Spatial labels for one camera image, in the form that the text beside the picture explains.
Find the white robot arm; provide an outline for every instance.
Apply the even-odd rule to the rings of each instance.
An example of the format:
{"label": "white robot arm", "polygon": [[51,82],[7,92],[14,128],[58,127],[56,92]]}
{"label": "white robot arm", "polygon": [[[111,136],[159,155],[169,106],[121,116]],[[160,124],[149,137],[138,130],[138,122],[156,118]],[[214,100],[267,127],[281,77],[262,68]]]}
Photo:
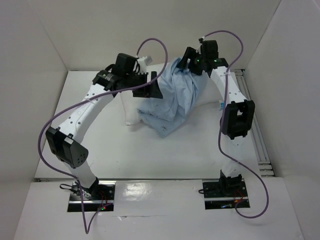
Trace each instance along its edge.
{"label": "white robot arm", "polygon": [[[200,48],[195,50],[192,47],[187,47],[177,67],[181,69],[188,67],[196,75],[207,73],[216,84],[223,98],[226,91],[226,74],[229,74],[225,115],[221,123],[221,132],[227,142],[228,153],[241,161],[245,137],[253,122],[255,103],[246,99],[239,90],[236,80],[227,72],[228,63],[224,58],[219,58],[217,42],[215,40],[204,41],[203,38],[200,38],[199,41],[201,43]],[[241,166],[230,159],[225,159],[222,173],[221,175],[224,177],[239,178],[241,180]]]}
{"label": "white robot arm", "polygon": [[[151,74],[147,73],[145,65],[145,57],[137,59],[120,53],[115,64],[110,65],[105,70],[101,70],[96,75],[92,86],[82,101],[87,101],[91,97],[112,90],[121,90],[145,84],[148,79],[153,79],[157,75],[155,71],[151,72]],[[134,90],[132,93],[134,97],[163,97],[157,81],[146,87]],[[74,176],[78,177],[81,186],[90,195],[95,195],[101,189],[99,189],[98,178],[92,173],[86,161],[89,151],[81,145],[81,142],[98,114],[114,97],[115,95],[109,94],[89,100],[76,108],[58,128],[49,127],[45,133],[51,152],[68,167]]]}

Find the white enclosure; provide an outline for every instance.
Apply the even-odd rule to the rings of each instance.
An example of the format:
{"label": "white enclosure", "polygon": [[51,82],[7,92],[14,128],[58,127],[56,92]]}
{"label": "white enclosure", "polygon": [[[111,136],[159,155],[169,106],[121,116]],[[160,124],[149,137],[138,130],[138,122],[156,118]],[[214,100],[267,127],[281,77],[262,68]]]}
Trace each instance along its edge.
{"label": "white enclosure", "polygon": [[[137,181],[135,187],[152,190],[138,200],[127,193],[131,181],[118,181],[114,212],[99,213],[86,235],[81,213],[67,212],[68,193],[59,189],[70,179],[39,163],[43,124],[80,101],[96,72],[114,63],[118,53],[134,56],[143,40],[155,37],[167,46],[170,61],[216,30],[232,31],[244,44],[233,69],[244,70],[241,78],[256,104],[261,132],[250,131],[243,161],[259,172],[263,147],[257,136],[263,136],[276,174],[263,178],[268,211],[248,220],[234,209],[204,209],[198,194],[202,179],[219,178],[226,160],[216,147],[217,103],[195,108],[184,125],[159,139],[142,123],[125,125],[117,96],[84,139],[92,171],[105,179],[186,180]],[[1,239],[319,238],[320,0],[3,0],[0,31]],[[228,34],[210,39],[217,40],[219,56],[229,63],[240,51]],[[141,55],[151,55],[154,64],[164,61],[156,43],[146,44]],[[146,143],[152,148],[137,154]],[[42,146],[49,162],[64,168],[45,141]],[[103,158],[107,146],[113,152]],[[174,150],[178,154],[171,157]],[[254,215],[263,209],[265,193],[251,173],[243,176],[250,208],[240,211]],[[88,222],[92,213],[86,215]]]}

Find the table surface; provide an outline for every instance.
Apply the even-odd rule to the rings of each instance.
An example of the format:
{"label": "table surface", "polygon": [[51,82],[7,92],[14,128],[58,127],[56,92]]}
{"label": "table surface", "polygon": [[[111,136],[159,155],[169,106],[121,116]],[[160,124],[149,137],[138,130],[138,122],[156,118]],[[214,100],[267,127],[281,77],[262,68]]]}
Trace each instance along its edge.
{"label": "table surface", "polygon": [[[244,219],[234,209],[205,210],[198,193],[201,180],[117,181],[114,211],[101,212],[85,234],[80,212],[67,212],[69,191],[61,182],[31,184],[15,240],[303,240],[284,180],[264,179],[270,205],[257,219]],[[262,185],[246,181],[250,208],[260,213],[266,203]],[[87,223],[93,212],[87,212]]]}
{"label": "table surface", "polygon": [[[70,71],[56,113],[79,102],[87,93],[96,71]],[[119,95],[108,104],[87,131],[82,145],[89,150],[88,164],[101,179],[216,179],[225,158],[218,149],[222,112],[219,103],[196,107],[187,121],[165,138],[144,123],[125,125]],[[57,127],[71,112],[53,121]],[[251,133],[243,144],[245,164],[259,172]],[[54,167],[68,171],[50,151],[46,142],[43,155]],[[39,162],[35,178],[66,178]]]}

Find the white pillow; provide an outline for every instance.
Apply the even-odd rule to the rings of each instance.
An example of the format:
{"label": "white pillow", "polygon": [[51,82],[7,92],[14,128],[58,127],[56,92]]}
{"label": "white pillow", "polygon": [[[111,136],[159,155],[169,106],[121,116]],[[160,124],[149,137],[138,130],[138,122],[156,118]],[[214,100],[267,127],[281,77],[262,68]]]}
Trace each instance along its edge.
{"label": "white pillow", "polygon": [[[147,71],[156,71],[157,73],[159,73],[163,65],[164,64],[148,66]],[[133,97],[132,91],[121,92],[120,96],[125,114],[125,124],[130,126],[141,122],[142,119],[138,114],[137,108],[145,99],[141,97]],[[222,96],[214,81],[212,81],[208,76],[206,87],[203,90],[202,94],[199,96],[199,99],[196,102],[195,107],[200,106],[202,104],[218,102],[219,100],[222,100]]]}

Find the white wall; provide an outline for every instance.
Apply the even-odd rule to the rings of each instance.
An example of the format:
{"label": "white wall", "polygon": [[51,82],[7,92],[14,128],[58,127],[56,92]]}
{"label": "white wall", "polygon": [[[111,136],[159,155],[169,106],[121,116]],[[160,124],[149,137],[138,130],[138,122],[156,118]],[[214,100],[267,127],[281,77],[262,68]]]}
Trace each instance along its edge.
{"label": "white wall", "polygon": [[13,239],[66,67],[27,0],[0,1],[0,238]]}
{"label": "white wall", "polygon": [[276,173],[319,239],[320,0],[282,0],[245,71]]}
{"label": "white wall", "polygon": [[[146,38],[161,39],[169,59],[215,30],[230,30],[244,42],[235,68],[245,68],[280,0],[30,0],[70,70],[100,70],[118,53],[135,55]],[[221,57],[232,61],[239,43],[226,33],[212,37]],[[155,63],[164,53],[157,43],[143,49]]]}

